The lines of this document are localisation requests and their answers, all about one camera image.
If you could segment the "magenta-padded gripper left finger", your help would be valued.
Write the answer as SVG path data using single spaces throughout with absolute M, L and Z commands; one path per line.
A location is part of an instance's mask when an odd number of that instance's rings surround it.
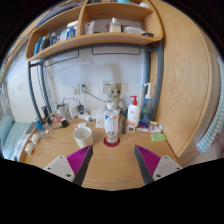
M 92 155 L 93 146 L 89 145 L 68 156 L 59 155 L 44 170 L 81 186 Z

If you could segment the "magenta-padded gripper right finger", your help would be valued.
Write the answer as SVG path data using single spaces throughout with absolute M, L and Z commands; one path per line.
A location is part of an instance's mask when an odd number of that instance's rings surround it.
M 160 157 L 139 145 L 135 146 L 134 155 L 137 159 L 145 184 L 152 183 L 182 169 L 182 167 L 168 155 Z

